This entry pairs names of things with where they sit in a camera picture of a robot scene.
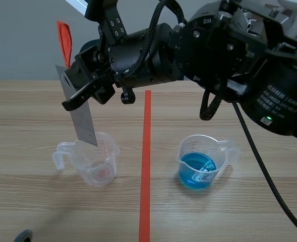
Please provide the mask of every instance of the table surface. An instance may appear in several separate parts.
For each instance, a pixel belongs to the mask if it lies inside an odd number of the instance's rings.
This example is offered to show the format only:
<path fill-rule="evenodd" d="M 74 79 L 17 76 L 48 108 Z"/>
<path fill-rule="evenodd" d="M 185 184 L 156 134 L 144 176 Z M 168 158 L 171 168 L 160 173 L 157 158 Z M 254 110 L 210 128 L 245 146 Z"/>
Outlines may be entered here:
<path fill-rule="evenodd" d="M 199 120 L 203 90 L 190 81 L 152 90 L 151 241 L 297 241 L 297 229 L 272 195 L 232 105 Z M 0 241 L 24 229 L 37 241 L 138 241 L 145 89 L 123 105 L 90 101 L 96 131 L 121 149 L 117 175 L 103 187 L 86 185 L 72 165 L 56 171 L 57 143 L 74 141 L 59 81 L 0 81 Z M 297 139 L 267 132 L 246 118 L 281 195 L 297 216 Z M 183 138 L 234 139 L 238 162 L 200 192 L 184 188 L 175 156 Z"/>

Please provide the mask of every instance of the plastic measuring cup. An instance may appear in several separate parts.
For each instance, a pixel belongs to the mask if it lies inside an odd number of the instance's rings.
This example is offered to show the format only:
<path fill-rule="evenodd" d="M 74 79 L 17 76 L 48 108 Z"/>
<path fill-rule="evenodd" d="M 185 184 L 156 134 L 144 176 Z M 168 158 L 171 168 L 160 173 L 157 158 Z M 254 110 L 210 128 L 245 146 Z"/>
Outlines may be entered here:
<path fill-rule="evenodd" d="M 58 170 L 64 169 L 64 155 L 79 171 L 83 179 L 92 186 L 103 186 L 112 181 L 116 175 L 116 156 L 120 149 L 113 138 L 105 133 L 96 133 L 98 146 L 76 140 L 57 145 L 52 154 Z"/>
<path fill-rule="evenodd" d="M 191 189 L 209 186 L 226 162 L 235 163 L 240 150 L 233 140 L 217 141 L 206 135 L 182 140 L 176 159 L 182 183 Z"/>

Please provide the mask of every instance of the black cable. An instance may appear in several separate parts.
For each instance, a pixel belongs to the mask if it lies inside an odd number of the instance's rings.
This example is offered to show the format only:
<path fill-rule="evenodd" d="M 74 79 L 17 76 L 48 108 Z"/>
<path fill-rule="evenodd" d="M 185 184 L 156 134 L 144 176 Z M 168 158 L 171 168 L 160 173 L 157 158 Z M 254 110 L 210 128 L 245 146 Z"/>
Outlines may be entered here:
<path fill-rule="evenodd" d="M 213 118 L 213 116 L 215 115 L 215 113 L 217 112 L 220 106 L 220 103 L 222 101 L 222 98 L 227 88 L 227 83 L 228 83 L 227 78 L 221 78 L 219 91 L 216 93 L 210 106 L 208 106 L 210 91 L 207 89 L 204 90 L 201 108 L 200 108 L 201 120 L 211 120 Z"/>
<path fill-rule="evenodd" d="M 132 76 L 134 73 L 137 72 L 137 70 L 139 70 L 143 66 L 146 56 L 149 52 L 150 46 L 152 45 L 154 39 L 159 16 L 165 6 L 167 6 L 169 9 L 171 9 L 173 13 L 175 13 L 178 23 L 186 23 L 182 8 L 176 0 L 161 0 L 155 8 L 153 17 L 148 28 L 148 32 L 145 34 L 143 50 L 141 51 L 136 63 L 133 64 L 132 67 L 130 67 L 126 73 L 122 74 L 123 78 L 128 78 Z"/>
<path fill-rule="evenodd" d="M 265 166 L 263 160 L 261 159 L 261 157 L 260 157 L 260 155 L 258 153 L 256 145 L 255 145 L 255 143 L 254 143 L 254 141 L 253 141 L 253 139 L 252 139 L 252 137 L 251 137 L 251 135 L 249 133 L 248 127 L 247 127 L 247 125 L 246 125 L 246 123 L 244 121 L 244 118 L 243 118 L 243 116 L 242 116 L 242 114 L 241 114 L 241 112 L 239 110 L 238 105 L 236 103 L 233 103 L 233 107 L 235 109 L 235 112 L 237 113 L 237 116 L 239 118 L 239 121 L 240 121 L 243 129 L 244 129 L 244 132 L 246 134 L 246 137 L 247 137 L 247 140 L 248 140 L 248 142 L 250 144 L 250 147 L 251 147 L 251 149 L 252 149 L 252 151 L 253 151 L 253 153 L 254 153 L 254 155 L 256 157 L 256 160 L 257 160 L 257 162 L 258 162 L 258 164 L 259 164 L 259 166 L 261 168 L 261 171 L 264 174 L 264 177 L 265 177 L 271 191 L 273 192 L 275 198 L 277 199 L 278 203 L 280 204 L 280 206 L 283 209 L 283 211 L 285 212 L 285 214 L 289 217 L 289 219 L 292 221 L 292 223 L 297 228 L 297 219 L 295 218 L 293 213 L 290 211 L 288 206 L 285 204 L 285 202 L 284 202 L 283 198 L 280 196 L 280 194 L 279 194 L 273 180 L 271 179 L 271 177 L 270 177 L 270 175 L 269 175 L 269 173 L 268 173 L 268 171 L 266 169 L 266 166 Z"/>
<path fill-rule="evenodd" d="M 261 38 L 261 39 L 263 39 L 263 36 L 261 35 L 261 34 L 259 34 L 259 33 L 256 33 L 256 32 L 254 32 L 254 31 L 248 31 L 248 33 L 249 34 L 255 34 L 255 35 L 257 35 L 259 38 Z"/>

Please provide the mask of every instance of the robotic arm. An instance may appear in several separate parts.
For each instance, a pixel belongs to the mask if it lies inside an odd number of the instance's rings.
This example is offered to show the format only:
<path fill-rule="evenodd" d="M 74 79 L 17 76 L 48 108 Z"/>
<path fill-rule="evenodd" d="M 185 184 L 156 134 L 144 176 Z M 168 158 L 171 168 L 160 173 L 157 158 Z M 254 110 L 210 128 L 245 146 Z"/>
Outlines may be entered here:
<path fill-rule="evenodd" d="M 67 111 L 90 97 L 107 103 L 115 94 L 113 84 L 123 89 L 122 103 L 132 104 L 134 88 L 185 75 L 205 89 L 202 120 L 212 119 L 222 100 L 238 102 L 258 125 L 297 138 L 297 39 L 284 34 L 277 9 L 221 0 L 201 7 L 186 21 L 175 0 L 160 0 L 149 28 L 127 35 L 117 0 L 86 2 L 84 15 L 99 23 L 100 41 L 76 55 L 66 70 L 78 91 L 63 102 Z M 163 7 L 176 15 L 174 29 L 157 24 Z M 242 10 L 263 18 L 267 42 L 247 33 Z M 208 106 L 210 93 L 215 98 Z"/>

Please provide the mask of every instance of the metal scraper blade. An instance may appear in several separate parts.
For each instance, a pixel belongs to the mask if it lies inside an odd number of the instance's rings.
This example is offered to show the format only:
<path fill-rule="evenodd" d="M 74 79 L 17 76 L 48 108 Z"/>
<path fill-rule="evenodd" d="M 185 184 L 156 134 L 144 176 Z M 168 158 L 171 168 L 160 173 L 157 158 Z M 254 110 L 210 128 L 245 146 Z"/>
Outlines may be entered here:
<path fill-rule="evenodd" d="M 65 70 L 67 70 L 67 68 L 56 66 L 56 70 L 58 77 L 60 78 L 66 100 L 69 100 L 77 91 L 74 89 L 72 83 L 65 74 Z M 78 109 L 71 111 L 70 114 L 78 139 L 98 146 L 88 101 L 86 101 Z"/>

